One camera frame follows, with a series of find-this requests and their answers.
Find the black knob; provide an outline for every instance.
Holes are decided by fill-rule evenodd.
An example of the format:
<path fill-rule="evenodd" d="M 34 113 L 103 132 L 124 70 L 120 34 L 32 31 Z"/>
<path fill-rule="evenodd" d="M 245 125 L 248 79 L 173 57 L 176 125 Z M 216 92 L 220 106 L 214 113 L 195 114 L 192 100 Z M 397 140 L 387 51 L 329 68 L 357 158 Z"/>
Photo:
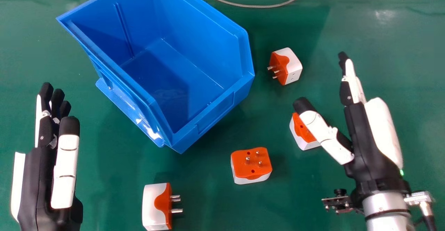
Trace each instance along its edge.
<path fill-rule="evenodd" d="M 345 196 L 346 195 L 346 189 L 344 188 L 337 188 L 334 190 L 335 196 L 336 197 L 340 197 L 340 196 Z"/>

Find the blue storage container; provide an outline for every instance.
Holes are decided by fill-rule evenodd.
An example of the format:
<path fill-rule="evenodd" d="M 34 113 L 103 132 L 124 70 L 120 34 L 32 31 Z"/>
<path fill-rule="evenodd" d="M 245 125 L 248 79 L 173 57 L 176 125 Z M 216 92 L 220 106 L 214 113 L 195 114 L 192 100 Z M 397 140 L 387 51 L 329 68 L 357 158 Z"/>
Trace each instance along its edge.
<path fill-rule="evenodd" d="M 246 30 L 203 0 L 91 0 L 57 20 L 96 86 L 158 147 L 183 153 L 247 97 Z"/>

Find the green mat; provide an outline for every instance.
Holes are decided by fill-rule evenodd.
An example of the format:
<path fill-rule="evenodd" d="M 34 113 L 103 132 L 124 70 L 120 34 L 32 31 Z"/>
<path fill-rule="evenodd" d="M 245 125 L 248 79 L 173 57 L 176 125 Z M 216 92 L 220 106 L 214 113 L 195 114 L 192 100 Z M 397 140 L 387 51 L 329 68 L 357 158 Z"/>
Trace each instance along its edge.
<path fill-rule="evenodd" d="M 81 121 L 83 231 L 144 230 L 143 187 L 157 182 L 171 182 L 183 199 L 175 231 L 365 230 L 360 215 L 325 212 L 320 199 L 354 182 L 324 150 L 299 150 L 288 128 L 292 102 L 306 96 L 347 133 L 342 50 L 367 98 L 380 96 L 391 109 L 405 179 L 432 192 L 438 229 L 445 228 L 445 0 L 299 0 L 269 10 L 206 0 L 248 31 L 256 78 L 248 98 L 183 155 L 156 147 L 95 87 L 87 55 L 55 19 L 85 1 L 0 0 L 0 230 L 19 230 L 9 210 L 13 157 L 33 147 L 35 96 L 45 81 L 65 91 Z M 283 47 L 304 67 L 286 87 L 266 71 L 270 53 Z M 235 185 L 230 153 L 257 146 L 268 148 L 272 175 Z"/>

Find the robotic hand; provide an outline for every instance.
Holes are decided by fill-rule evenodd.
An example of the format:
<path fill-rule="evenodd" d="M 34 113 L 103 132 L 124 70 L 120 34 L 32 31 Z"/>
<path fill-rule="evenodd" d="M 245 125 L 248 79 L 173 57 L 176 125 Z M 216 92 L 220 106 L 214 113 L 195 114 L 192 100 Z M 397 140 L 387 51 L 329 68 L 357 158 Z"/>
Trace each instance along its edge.
<path fill-rule="evenodd" d="M 37 95 L 35 148 L 14 160 L 11 212 L 22 231 L 78 231 L 83 205 L 74 194 L 80 124 L 62 90 Z"/>
<path fill-rule="evenodd" d="M 434 199 L 427 191 L 411 193 L 402 178 L 402 151 L 388 106 L 380 98 L 366 101 L 353 62 L 344 52 L 339 53 L 339 58 L 343 71 L 340 101 L 345 106 L 351 141 L 332 127 L 306 98 L 294 102 L 295 111 L 313 137 L 356 182 L 351 196 L 346 190 L 337 189 L 336 197 L 322 199 L 325 208 L 332 208 L 337 214 L 362 212 L 369 231 L 411 231 L 415 225 L 408 207 L 419 206 L 426 226 L 435 231 L 431 209 Z"/>

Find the gray cable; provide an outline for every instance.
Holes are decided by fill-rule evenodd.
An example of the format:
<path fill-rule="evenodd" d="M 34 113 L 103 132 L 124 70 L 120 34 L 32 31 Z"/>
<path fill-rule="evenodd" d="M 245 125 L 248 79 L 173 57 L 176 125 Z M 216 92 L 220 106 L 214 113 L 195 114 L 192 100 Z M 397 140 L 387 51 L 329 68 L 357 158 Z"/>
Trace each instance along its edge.
<path fill-rule="evenodd" d="M 289 1 L 285 1 L 283 3 L 280 4 L 275 4 L 275 5 L 265 5 L 265 6 L 261 6 L 261 5 L 246 5 L 246 4 L 240 4 L 240 3 L 234 3 L 234 2 L 230 2 L 230 1 L 226 1 L 226 0 L 216 0 L 225 4 L 229 4 L 232 6 L 236 6 L 236 7 L 244 7 L 244 8 L 276 8 L 276 7 L 281 7 L 281 6 L 285 6 L 287 4 L 291 4 L 292 2 L 294 2 L 295 0 L 289 0 Z"/>

